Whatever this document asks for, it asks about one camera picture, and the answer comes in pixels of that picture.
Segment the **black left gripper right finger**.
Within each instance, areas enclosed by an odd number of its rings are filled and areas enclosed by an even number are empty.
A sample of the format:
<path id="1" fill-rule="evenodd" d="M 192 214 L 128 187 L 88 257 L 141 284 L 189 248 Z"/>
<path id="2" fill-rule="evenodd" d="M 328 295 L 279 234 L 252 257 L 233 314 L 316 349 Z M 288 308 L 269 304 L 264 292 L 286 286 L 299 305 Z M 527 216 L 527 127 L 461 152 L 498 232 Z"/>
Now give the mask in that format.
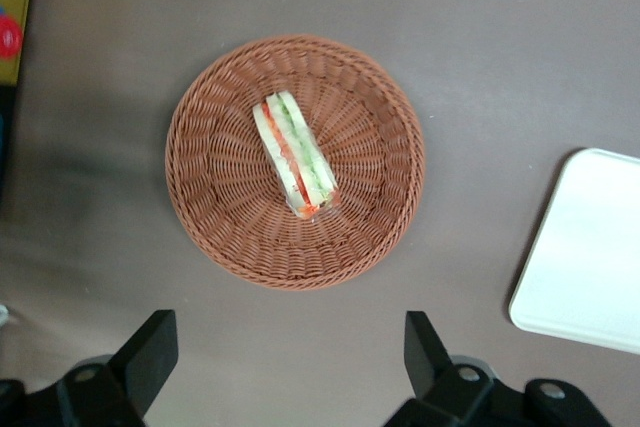
<path id="1" fill-rule="evenodd" d="M 522 392 L 485 363 L 450 356 L 426 313 L 405 317 L 404 364 L 414 396 L 388 426 L 608 426 L 578 387 L 536 378 Z"/>

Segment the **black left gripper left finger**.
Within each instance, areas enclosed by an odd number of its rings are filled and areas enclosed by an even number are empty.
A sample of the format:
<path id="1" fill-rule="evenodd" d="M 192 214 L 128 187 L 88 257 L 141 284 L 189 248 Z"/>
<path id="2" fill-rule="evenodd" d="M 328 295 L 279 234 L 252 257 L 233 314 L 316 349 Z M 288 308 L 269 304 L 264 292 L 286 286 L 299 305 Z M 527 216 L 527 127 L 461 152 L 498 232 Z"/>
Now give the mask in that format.
<path id="1" fill-rule="evenodd" d="M 157 310 L 113 355 L 86 359 L 28 393 L 1 381 L 3 426 L 144 426 L 179 357 L 176 313 Z"/>

